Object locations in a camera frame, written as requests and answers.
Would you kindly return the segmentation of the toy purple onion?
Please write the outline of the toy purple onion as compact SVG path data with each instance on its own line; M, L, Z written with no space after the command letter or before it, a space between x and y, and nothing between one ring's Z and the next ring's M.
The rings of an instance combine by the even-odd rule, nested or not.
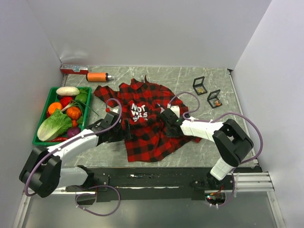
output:
M79 127L72 127L69 128L66 135L68 138L72 138L76 135L78 135L81 132L81 129Z

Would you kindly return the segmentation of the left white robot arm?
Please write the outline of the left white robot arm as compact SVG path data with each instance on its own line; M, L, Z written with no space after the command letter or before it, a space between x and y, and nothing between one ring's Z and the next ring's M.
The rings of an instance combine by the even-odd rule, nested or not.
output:
M49 147L35 146L19 175L19 180L25 184L25 194L45 198L60 187L77 186L84 191L92 189L93 171L83 165L72 168L63 166L80 153L102 143L131 138L130 121L110 111L103 119L64 142Z

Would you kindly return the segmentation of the orange cylindrical bottle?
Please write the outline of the orange cylindrical bottle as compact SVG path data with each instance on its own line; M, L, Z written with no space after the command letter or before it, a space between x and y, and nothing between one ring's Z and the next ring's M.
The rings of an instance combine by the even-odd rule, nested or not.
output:
M88 82L108 82L114 80L114 76L106 72L89 72L86 79Z

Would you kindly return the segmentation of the toy orange pumpkin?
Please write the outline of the toy orange pumpkin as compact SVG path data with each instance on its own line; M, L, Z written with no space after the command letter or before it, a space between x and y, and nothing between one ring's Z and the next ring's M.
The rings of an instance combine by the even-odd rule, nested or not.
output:
M78 120L82 116L82 112L80 108L74 106L67 109L66 115L72 120Z

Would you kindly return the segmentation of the black case with orange brooch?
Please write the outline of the black case with orange brooch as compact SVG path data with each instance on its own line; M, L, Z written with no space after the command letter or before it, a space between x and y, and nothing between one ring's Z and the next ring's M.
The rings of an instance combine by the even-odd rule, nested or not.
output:
M210 94L207 97L207 102L212 109L222 106L222 102L218 98L219 93L220 93L220 89L210 92Z

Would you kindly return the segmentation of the toy napa cabbage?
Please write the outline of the toy napa cabbage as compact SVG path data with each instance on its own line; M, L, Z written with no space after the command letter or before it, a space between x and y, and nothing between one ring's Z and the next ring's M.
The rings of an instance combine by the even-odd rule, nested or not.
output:
M72 127L72 120L66 114L56 109L39 127L37 137L46 142L57 138Z

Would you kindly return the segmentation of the toy green pepper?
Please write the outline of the toy green pepper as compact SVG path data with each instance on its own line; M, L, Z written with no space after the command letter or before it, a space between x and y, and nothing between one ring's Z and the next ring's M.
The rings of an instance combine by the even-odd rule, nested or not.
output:
M86 103L87 99L88 99L88 93L79 93L75 97L75 101L82 102L82 103Z

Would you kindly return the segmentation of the toy red chili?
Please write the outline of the toy red chili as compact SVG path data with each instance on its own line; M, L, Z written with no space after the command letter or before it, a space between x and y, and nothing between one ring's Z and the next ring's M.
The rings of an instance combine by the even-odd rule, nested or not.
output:
M50 141L48 141L49 143L60 143L60 142L64 142L68 140L67 137L62 137L62 136L59 136L59 137L56 137L55 139L52 139Z

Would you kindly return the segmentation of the toy red tomato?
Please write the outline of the toy red tomato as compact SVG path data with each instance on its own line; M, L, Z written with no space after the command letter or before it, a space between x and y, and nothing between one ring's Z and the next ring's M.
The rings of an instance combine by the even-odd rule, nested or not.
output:
M64 97L62 97L62 98L59 100L59 102L61 103L62 107L64 108L64 107L66 107L66 106L70 103L70 101L72 101L72 100L73 100L73 97L64 96Z

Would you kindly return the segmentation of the red rectangular box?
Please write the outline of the red rectangular box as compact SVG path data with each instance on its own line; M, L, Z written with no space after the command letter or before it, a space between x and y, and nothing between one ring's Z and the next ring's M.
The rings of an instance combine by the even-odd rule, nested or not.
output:
M89 72L87 66L80 66L80 65L72 65L72 64L63 64L60 68L60 71L63 74L79 74L79 75L86 75Z

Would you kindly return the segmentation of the red black plaid shirt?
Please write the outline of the red black plaid shirt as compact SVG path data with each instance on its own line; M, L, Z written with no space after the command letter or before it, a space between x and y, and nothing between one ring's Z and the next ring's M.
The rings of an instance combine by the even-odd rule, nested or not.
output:
M170 138L166 126L156 119L157 113L167 104L178 105L180 114L188 107L167 87L145 80L132 79L130 84L121 83L117 91L109 86L99 85L94 95L112 108L122 105L122 118L129 119L132 139L125 140L129 162L158 162L190 141L200 142L200 138L180 136Z

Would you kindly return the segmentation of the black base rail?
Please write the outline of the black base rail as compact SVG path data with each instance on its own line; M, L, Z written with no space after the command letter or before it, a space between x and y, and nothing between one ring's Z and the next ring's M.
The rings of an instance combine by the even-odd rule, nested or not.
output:
M66 187L67 192L96 193L97 202L122 200L205 200L205 193L232 190L232 177L218 181L209 168L90 168L90 184Z

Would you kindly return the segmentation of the toy orange fruit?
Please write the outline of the toy orange fruit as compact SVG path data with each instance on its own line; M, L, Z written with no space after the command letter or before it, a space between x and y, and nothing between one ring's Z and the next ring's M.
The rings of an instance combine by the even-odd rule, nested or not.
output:
M52 115L56 110L62 110L63 106L60 102L54 102L48 107L48 113Z

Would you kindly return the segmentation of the toy white radish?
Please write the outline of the toy white radish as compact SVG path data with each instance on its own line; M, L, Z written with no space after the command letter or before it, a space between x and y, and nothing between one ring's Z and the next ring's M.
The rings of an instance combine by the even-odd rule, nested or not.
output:
M64 86L56 90L56 94L60 96L77 96L80 94L80 91L77 87L73 86Z

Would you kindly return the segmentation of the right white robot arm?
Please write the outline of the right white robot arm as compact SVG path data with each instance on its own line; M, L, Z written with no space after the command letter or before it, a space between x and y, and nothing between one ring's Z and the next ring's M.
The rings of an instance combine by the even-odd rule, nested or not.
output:
M192 136L215 143L220 158L206 174L211 189L219 189L227 174L237 168L254 147L253 141L233 119L216 123L202 122L193 117L187 120L178 117L171 109L162 111L158 116L170 138Z

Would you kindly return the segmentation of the black case with gold brooch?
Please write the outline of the black case with gold brooch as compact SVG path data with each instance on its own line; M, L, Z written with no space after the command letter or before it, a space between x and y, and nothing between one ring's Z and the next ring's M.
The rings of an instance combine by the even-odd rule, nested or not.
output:
M208 92L204 86L204 79L204 76L200 76L193 80L192 87L197 95L203 95Z

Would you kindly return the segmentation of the green plastic basket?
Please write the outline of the green plastic basket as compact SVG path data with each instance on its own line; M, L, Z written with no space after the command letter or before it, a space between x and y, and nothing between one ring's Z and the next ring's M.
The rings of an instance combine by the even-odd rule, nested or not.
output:
M84 90L85 92L88 92L88 97L87 97L87 100L86 100L85 104L90 105L92 89L90 87L77 87L77 88L79 90ZM43 113L42 113L40 121L38 123L37 129L49 117L49 114L48 114L49 106L54 102L59 102L60 99L59 99L59 97L57 96L57 93L56 93L56 91L58 89L59 89L59 87L52 87L50 89L50 91L48 93L46 103L45 103L45 106L44 106L44 109L43 109ZM79 128L80 128L81 131L83 131L86 127L87 117L88 117L88 114L90 112L88 107L82 108L82 111L83 111L83 115L80 118L80 120L83 120L83 121L80 122L80 125L79 125ZM33 138L33 142L32 142L33 145L44 145L44 146L52 146L52 145L56 145L58 143L59 142L43 142L38 138L37 133L35 133L34 138Z

